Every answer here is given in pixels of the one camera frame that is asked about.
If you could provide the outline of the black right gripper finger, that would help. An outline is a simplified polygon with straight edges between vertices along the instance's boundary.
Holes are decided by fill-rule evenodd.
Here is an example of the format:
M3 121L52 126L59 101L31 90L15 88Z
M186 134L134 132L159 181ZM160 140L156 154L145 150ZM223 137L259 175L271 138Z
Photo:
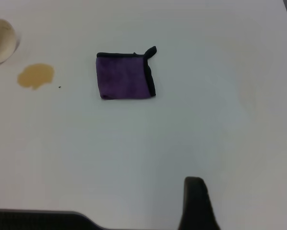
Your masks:
M184 180L183 212L179 230L220 230L207 186L200 177Z

